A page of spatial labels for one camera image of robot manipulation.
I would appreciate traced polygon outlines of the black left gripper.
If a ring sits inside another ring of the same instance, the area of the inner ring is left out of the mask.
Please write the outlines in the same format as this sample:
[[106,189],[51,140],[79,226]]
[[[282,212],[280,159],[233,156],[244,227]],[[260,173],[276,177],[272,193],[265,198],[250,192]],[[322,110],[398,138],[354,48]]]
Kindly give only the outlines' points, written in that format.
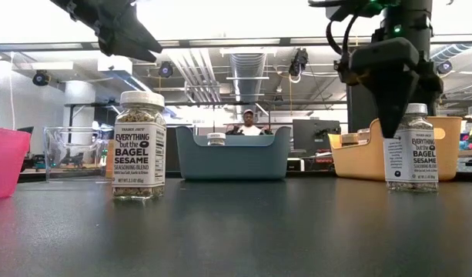
[[154,53],[162,46],[138,20],[137,4],[122,0],[50,0],[69,14],[71,20],[82,22],[99,38],[99,48],[107,56],[121,55],[146,62],[155,62]]

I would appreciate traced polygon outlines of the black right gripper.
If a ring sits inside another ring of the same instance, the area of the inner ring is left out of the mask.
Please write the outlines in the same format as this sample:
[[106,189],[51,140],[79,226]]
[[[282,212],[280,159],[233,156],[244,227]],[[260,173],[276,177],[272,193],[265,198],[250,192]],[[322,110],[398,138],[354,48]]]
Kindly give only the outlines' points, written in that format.
[[435,64],[420,60],[412,43],[402,37],[371,42],[350,54],[349,69],[355,79],[365,78],[374,71],[405,66],[417,66],[418,83],[417,75],[375,75],[370,86],[385,139],[394,137],[416,87],[417,102],[427,105],[428,115],[436,115],[435,102],[444,90],[444,82],[437,74]]

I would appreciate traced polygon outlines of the white-lid bagel seasoning jar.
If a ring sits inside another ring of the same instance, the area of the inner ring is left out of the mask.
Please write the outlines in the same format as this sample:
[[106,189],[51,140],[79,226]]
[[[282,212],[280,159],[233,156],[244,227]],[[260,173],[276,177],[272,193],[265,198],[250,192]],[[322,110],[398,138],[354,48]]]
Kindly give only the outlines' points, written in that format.
[[387,188],[396,191],[438,190],[437,147],[428,109],[410,103],[393,138],[383,140]]
[[115,118],[112,194],[118,199],[160,197],[166,185],[165,99],[154,92],[127,91]]
[[224,146],[226,144],[226,134],[220,132],[209,133],[207,136],[208,146]]

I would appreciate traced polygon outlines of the black partition screen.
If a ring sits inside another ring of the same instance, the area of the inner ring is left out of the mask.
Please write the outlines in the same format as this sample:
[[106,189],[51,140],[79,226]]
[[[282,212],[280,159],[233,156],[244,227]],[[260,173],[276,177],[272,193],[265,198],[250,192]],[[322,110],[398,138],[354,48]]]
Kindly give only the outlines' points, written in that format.
[[[410,41],[415,49],[419,52],[420,60],[431,61],[429,56],[429,38],[411,37],[406,39]],[[377,106],[374,101],[373,93],[370,91],[370,86],[375,75],[417,75],[417,83],[420,78],[419,74],[417,73],[417,66],[415,68],[408,68],[405,66],[403,69],[396,68],[391,70],[387,69],[382,71],[374,71],[365,78],[360,79],[355,79],[353,77],[353,84],[349,84],[347,86],[347,105],[350,131],[356,131],[360,128],[367,128],[374,119],[378,118]],[[418,103],[417,87],[413,92],[409,103]]]

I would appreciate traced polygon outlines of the yellow plastic bin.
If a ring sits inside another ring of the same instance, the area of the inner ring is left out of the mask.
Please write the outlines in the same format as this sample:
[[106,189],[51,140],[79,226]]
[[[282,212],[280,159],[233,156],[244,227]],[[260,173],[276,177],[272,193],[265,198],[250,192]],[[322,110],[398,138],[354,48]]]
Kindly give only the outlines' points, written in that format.
[[[438,176],[441,182],[454,179],[457,173],[460,127],[462,118],[452,116],[429,116],[434,126],[437,147]],[[383,136],[379,120],[370,123],[370,138],[362,145],[343,146],[340,135],[329,135],[336,174],[341,178],[383,181]]]

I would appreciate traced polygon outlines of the long dark background beam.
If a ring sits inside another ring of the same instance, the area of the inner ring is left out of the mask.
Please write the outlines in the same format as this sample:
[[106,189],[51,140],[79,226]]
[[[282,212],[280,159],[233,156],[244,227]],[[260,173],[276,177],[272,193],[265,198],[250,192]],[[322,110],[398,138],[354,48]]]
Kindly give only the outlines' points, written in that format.
[[[165,106],[222,106],[222,105],[345,105],[346,101],[310,101],[310,100],[287,100],[287,101],[225,101],[225,102],[166,102]],[[64,104],[71,108],[76,106],[85,107],[108,107],[120,106],[118,102],[90,102],[90,103],[72,103]]]

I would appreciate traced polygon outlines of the dark computer monitor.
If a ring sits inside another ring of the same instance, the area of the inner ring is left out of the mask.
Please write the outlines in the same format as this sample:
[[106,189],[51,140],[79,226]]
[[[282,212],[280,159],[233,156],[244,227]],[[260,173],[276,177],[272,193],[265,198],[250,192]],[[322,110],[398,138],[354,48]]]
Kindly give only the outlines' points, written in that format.
[[294,119],[293,149],[303,150],[307,155],[329,152],[331,150],[329,134],[341,134],[339,121]]

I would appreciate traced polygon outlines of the black hanging ceiling device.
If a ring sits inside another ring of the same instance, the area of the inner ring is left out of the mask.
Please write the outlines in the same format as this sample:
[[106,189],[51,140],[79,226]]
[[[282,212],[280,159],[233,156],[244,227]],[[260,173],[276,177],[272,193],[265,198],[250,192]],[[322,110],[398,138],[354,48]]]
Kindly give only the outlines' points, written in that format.
[[299,48],[294,55],[289,67],[289,81],[293,84],[299,83],[301,75],[306,69],[309,56],[305,48]]

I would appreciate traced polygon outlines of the black rectangular panel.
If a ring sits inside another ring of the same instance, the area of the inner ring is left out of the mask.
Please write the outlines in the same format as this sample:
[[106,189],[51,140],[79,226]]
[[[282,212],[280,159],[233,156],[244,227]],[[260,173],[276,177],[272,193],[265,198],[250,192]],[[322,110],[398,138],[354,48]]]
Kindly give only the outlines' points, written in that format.
[[166,171],[179,171],[179,154],[175,128],[167,128],[166,132]]

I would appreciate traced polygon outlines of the clear plastic bin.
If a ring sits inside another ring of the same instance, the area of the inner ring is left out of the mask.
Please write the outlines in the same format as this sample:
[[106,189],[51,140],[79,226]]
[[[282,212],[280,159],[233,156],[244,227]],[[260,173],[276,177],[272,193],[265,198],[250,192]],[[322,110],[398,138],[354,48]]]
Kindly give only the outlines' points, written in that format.
[[105,181],[112,135],[110,126],[44,128],[46,181]]

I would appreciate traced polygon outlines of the person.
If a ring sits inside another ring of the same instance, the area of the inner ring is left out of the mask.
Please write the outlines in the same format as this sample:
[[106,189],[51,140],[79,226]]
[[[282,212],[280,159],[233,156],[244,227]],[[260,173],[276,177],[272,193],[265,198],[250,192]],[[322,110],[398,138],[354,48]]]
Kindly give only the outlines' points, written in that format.
[[226,135],[244,135],[244,136],[258,136],[258,135],[272,135],[269,126],[258,128],[254,125],[254,112],[247,109],[243,113],[242,125],[229,125],[225,132]]

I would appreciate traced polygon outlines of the blue plastic bin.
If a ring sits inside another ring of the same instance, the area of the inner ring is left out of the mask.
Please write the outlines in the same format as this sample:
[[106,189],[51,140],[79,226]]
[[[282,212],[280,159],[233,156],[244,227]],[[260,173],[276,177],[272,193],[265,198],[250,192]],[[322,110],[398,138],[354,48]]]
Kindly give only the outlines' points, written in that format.
[[209,145],[205,135],[176,128],[180,174],[186,180],[274,180],[286,176],[291,128],[273,135],[228,135]]

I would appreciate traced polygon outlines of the pink plastic bin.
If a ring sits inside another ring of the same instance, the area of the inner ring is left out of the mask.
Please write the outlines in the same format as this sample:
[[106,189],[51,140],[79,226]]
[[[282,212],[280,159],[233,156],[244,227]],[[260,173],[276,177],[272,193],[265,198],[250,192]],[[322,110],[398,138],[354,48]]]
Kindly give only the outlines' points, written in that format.
[[0,128],[0,198],[15,192],[30,140],[28,132]]

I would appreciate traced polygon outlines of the dark horizontal frame bar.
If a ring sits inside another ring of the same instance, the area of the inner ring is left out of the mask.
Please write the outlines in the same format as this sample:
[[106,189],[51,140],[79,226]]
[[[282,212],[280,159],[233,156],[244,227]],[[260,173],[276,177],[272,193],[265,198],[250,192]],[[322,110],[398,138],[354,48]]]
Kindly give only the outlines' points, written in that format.
[[[472,43],[472,34],[435,35],[432,45]],[[161,40],[163,48],[290,47],[328,45],[325,37],[213,38]],[[98,42],[0,43],[0,52],[95,51]]]

